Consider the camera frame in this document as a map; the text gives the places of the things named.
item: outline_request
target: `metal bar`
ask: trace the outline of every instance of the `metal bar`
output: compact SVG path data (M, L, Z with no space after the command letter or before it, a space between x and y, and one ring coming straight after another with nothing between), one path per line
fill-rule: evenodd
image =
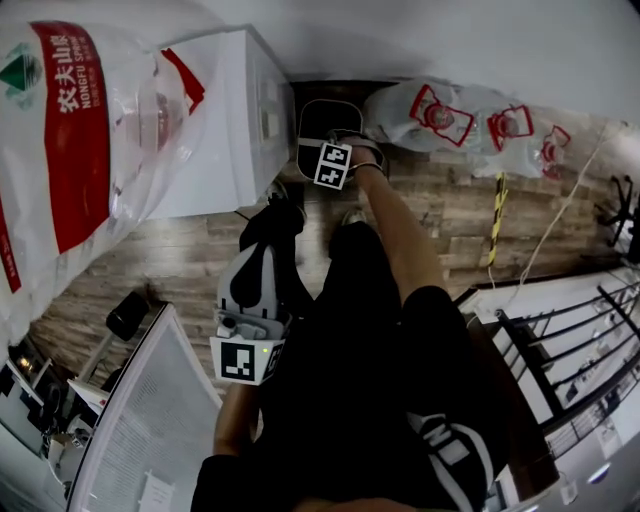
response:
M596 402L596 406L598 407L598 409L600 409L600 414L602 415L603 419L607 416L610 416L609 414L607 414L607 410L604 408L604 405L602 405L602 400L598 400Z
M631 391L633 391L637 385L638 385L638 381L636 380L636 382L635 382L635 383L631 386L631 388L629 389L629 392L628 392L628 393L627 393L627 395L626 395L627 397L631 394ZM588 423L588 425L589 425L589 431L588 431L588 432L585 432L585 437L586 437L586 436L588 436L589 434L591 434L591 432L593 432L593 431L594 431L596 428L598 428L600 425L602 425L602 423L604 423L604 420L606 420L606 419L607 419L607 417L608 417L608 416L604 417L603 419L601 419L600 421L598 421L598 423L596 423L596 424L589 422L589 423ZM574 420L571 420L571 422L570 422L570 423L571 423L572 427L575 429L575 426L574 426L574 424L573 424L573 421L574 421ZM557 455L557 456L556 456L556 459L557 459L557 458L559 458L560 456L564 455L565 453L567 453L569 450L571 450L572 448L574 448L574 447L575 447L575 446L577 446L577 445L578 445L578 443L573 444L573 445L572 445L571 447L569 447L567 450L563 451L560 455Z
M611 295L616 295L620 292L623 292L625 290L628 290L629 288L633 288L640 285L640 281L638 281L637 283L634 284L630 284L629 286L625 286L624 288L620 288L619 290L615 290L613 292L611 292ZM597 302L601 299L602 297L594 297L592 299L589 299L585 302L580 302L579 304L575 304L573 306L569 306L568 308L563 308L563 309L558 309L557 311L552 311L551 313L544 313L542 315L538 315L538 316L532 316L529 318L516 318L514 319L512 322L516 327L520 327L522 325L527 325L530 324L531 322L535 322L537 320L544 320L545 318L551 318L557 315L562 315L564 313L570 313L571 311L575 311L576 309L580 309L583 308L585 306L588 306L589 304L592 304L594 302Z
M520 370L520 373L516 377L516 382L520 382L520 379L522 378L522 376L524 375L524 372L526 371L527 371L527 366L525 365L522 367L522 370Z
M630 299L624 301L621 304L621 306L624 306L624 305L628 304L629 302L631 302L633 300L635 300L635 297L631 297ZM541 343L544 343L545 341L550 340L551 338L557 338L558 336L562 336L563 334L567 334L568 332L575 331L576 329L579 329L580 327L584 327L585 325L589 325L591 322L593 322L594 320L597 320L600 317L608 315L612 311L616 311L617 312L618 310L616 310L615 308L607 309L606 311L602 311L602 312L598 313L596 316L592 316L591 318L587 318L586 320L583 320L582 322L578 322L577 324L570 325L569 327L565 327L564 329L560 329L559 331L554 331L552 333L545 334L544 336L541 336L538 339L536 339L535 341L529 343L529 346L530 347L535 347L536 345L540 345Z
M547 379L547 375L545 374L544 370L540 367L539 362L535 361L535 356L532 359L533 351L527 345L528 340L522 339L522 331L516 328L511 323L504 310L499 310L499 313L499 320L502 324L502 327L507 331L507 334L511 338L511 341L513 341L514 345L518 349L518 352L520 352L520 356L522 357L522 359L524 359L524 364L529 368L532 377L538 384L538 387L542 392L542 396L544 396L547 404L549 405L549 408L551 409L551 413L554 417L561 416L562 414L564 414L564 408L560 403L558 395L556 395L556 392L551 387L549 379Z
M604 300L606 300L609 304L611 304L611 307L616 310L616 313L620 315L620 318L622 318L625 322L627 322L627 324L629 325L629 327L631 327L631 330L635 333L638 339L640 339L640 329L638 329L638 326L633 322L633 320L631 320L631 318L629 318L629 315L627 315L625 310L622 309L622 306L624 306L624 304L626 303L618 304L615 301L615 299L611 297L611 295L609 295L607 292L604 291L602 286L598 286L596 289L602 294L602 296L604 297Z
M562 380L559 380L558 382L554 382L551 385L551 387L553 387L553 389L558 389L558 387L562 386L563 384L567 384L569 382L572 382L575 379L577 379L578 377L580 377L580 375L584 375L589 370L595 368L600 363L602 363L602 362L606 361L607 359L609 359L613 354L615 354L618 350L620 350L622 347L624 347L629 342L629 340L631 340L635 336L636 336L635 333L631 333L631 335L627 339L625 339L623 342L621 342L618 345L616 345L615 348L612 348L611 351L607 352L600 359L598 359L597 361L594 361L591 364L588 364L587 366L585 366L584 368L578 370L576 373L574 373L573 375L567 377L566 379L562 379Z
M509 339L509 344L507 345L507 349L504 352L500 352L500 355L502 355L502 357L506 357L507 354L509 353L509 350L511 350L511 347L513 347L513 341Z
M91 378L91 372L95 370L100 361L104 358L105 354L109 351L111 346L111 342L115 338L115 335L111 331L107 331L107 334L104 335L100 344L91 352L91 356L89 360L84 364L78 377L76 378L79 382L88 382Z
M560 361L560 359L564 359L565 357L570 356L571 354L575 354L576 352L582 350L585 347L588 347L589 345L591 345L592 343L595 343L598 340L601 340L602 338L604 338L605 336L607 336L608 334L610 334L611 332L613 332L615 329L617 329L618 327L620 327L623 323L625 323L624 320L622 320L621 322L618 322L617 324L615 324L613 327L611 327L610 329L607 329L604 332L601 332L600 334L598 334L597 336L594 336L593 338L591 338L588 341L585 341L584 343L580 343L580 345L576 345L575 347L570 348L569 350L567 350L566 352L562 352L561 354L558 354L556 356L550 357L549 359L547 359L547 361L542 365L542 367L546 370L547 367L549 365L552 365L553 363L555 363L556 361Z
M549 441L547 441L547 446L549 447L549 451L551 452L551 455L553 455L553 460L558 460L560 458L560 455L556 453L555 448Z
M547 332L547 329L549 328L549 324L551 323L551 317L547 318L547 323L544 324L544 327L542 328L542 332L540 333L540 336L544 336L544 333Z
M540 320L536 320L535 323L533 325L529 325L529 327L531 328L531 332L533 332L533 334L535 335L536 333L536 327L538 327L538 323L540 322Z
M520 357L520 353L517 353L516 357L513 358L513 361L511 361L511 364L509 365L509 370L513 370L513 367L516 365L516 361L518 360L519 357Z
M35 376L35 378L31 380L31 386L33 387L33 389L36 389L38 387L38 384L40 383L40 379L42 379L42 376L44 375L44 372L46 372L49 369L49 366L51 366L51 358L50 357L42 365L42 368L40 368L40 371Z
M549 434L552 434L562 426L566 425L568 421L571 421L576 416L582 414L598 400L605 397L607 393L615 388L638 363L640 363L640 350L627 363L622 365L622 367L602 386L586 395L582 400L576 402L571 407L567 407L562 416L553 417L543 422L540 427L542 428L544 435L548 436Z
M571 428L573 429L573 433L576 435L576 439L578 440L578 442L580 442L580 434L578 434L578 431L576 430L576 426L573 424L573 421L570 421L569 425L571 425Z

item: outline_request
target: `railing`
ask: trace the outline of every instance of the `railing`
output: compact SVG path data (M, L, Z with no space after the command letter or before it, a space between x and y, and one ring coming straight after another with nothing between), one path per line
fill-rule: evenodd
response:
M567 453L571 448L576 446L580 441L587 437L596 428L602 425L607 418L615 411L625 398L638 385L640 380L636 371L632 371L618 383L618 386L611 391L613 398L602 399L592 405L589 409L572 419L569 423L561 427L547 438L547 443L553 453L554 458L558 459Z
M624 396L626 397L630 392L630 388L632 389L637 384L633 370L640 363L640 350L633 348L631 350L632 353L625 359L624 364L611 377L599 385L597 389L572 403L577 394L577 382L581 379L586 379L590 372L597 371L602 363L610 361L624 348L631 347L630 343L633 340L640 339L640 330L629 317L638 300L639 287L640 283L635 283L612 293L607 293L601 287L598 287L598 294L588 301L526 318L511 319L504 311L500 311L499 324L505 329L511 343L517 350L517 354L513 359L508 358L510 363L507 362L507 364L510 368L514 368L516 361L521 358L524 361L524 366L520 371L514 371L514 377L519 380L524 372L529 370L540 388L552 413L552 417L543 422L541 428L548 439L554 440L551 448L556 457L566 453L571 447L584 439L612 412L610 407L603 405L608 403L604 400L608 394L615 393L621 384L629 383L632 386L625 387ZM595 314L588 316L588 318L581 318L580 321L573 325L563 326L561 329L548 332L549 324L553 318L596 306L599 306L599 309L596 309ZM567 350L549 356L545 347L550 348L552 344L558 343L559 340L570 333L574 333L573 336L575 336L577 329L589 326L598 319L603 319L607 316L611 320L611 325L603 332L595 333L590 339L581 343L572 342L571 347ZM554 379L553 382L550 381L548 372L554 364L574 356L585 348L595 346L596 343L619 332L618 330L624 328L625 325L629 328L630 333L609 351L598 354L599 357L583 364L577 371L572 370L571 374L562 375ZM535 331L538 330L538 326L542 326L542 329L539 334L536 334ZM507 358L508 354L512 355L512 351L512 346L508 345L507 349L502 352L503 357ZM576 394L571 398L565 394L561 400L561 397L558 396L558 391L562 386L566 387L568 384L570 384L569 390L576 391Z

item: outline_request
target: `white wall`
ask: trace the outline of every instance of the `white wall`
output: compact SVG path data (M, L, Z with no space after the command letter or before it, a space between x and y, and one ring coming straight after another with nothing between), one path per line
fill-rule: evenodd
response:
M198 1L209 10L188 0L4 0L0 19L100 21L159 43L219 17L253 24L295 80L427 73L640 124L640 17L627 0Z
M222 22L190 0L3 0L0 22L61 20L128 29L162 44L209 32Z

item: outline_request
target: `desk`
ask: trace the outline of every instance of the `desk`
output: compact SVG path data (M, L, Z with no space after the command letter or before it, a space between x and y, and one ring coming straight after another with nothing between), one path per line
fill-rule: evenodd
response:
M67 510L138 512L149 475L172 489L162 510L189 510L221 406L174 307L163 306L98 418Z

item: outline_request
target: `white cable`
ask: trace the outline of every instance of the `white cable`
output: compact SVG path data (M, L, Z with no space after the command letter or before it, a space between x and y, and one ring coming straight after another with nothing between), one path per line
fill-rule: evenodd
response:
M489 274L489 280L491 281L491 288L496 289L496 282L493 279L493 274L491 274L491 267L487 267L487 274Z
M608 126L609 126L609 123L607 122L604 125L604 128L602 129L602 131L600 132L600 136L598 137L598 142L596 143L595 148L591 152L591 156L589 156L587 162L584 164L584 167L582 168L582 170L578 174L578 179L576 180L576 183L573 186L573 189L571 189L571 192L565 198L564 202L562 203L562 206L560 207L560 210L558 210L558 213L556 214L555 218L551 221L551 224L549 224L549 227L545 231L544 235L542 235L542 238L538 242L538 245L536 245L536 248L534 249L533 253L531 254L531 258L529 258L529 263L527 263L527 266L525 267L524 271L520 275L520 280L518 282L518 286L514 290L513 294L511 295L511 297L509 298L507 303L504 306L502 306L502 308L500 308L500 309L507 309L509 307L509 305L518 296L518 293L520 293L520 288L522 288L522 286L524 285L525 281L529 277L529 272L531 271L531 267L533 266L533 263L535 262L536 258L538 257L538 253L540 252L540 248L542 247L542 244L544 244L545 240L548 238L549 234L551 233L551 231L553 230L553 228L555 227L557 222L560 220L560 217L562 217L562 214L564 214L565 210L569 207L569 205L573 201L573 196L575 195L576 191L578 190L578 187L580 186L580 182L582 181L582 178L584 177L584 175L587 172L587 169L589 169L589 166L591 165L591 163L595 159L598 151L600 150L600 148L604 144L604 134L607 131L607 127Z
M476 318L478 318L478 315L473 315L473 316L471 317L471 320L469 320L469 321L467 322L467 329L469 329L469 326L471 325L471 322L473 322Z

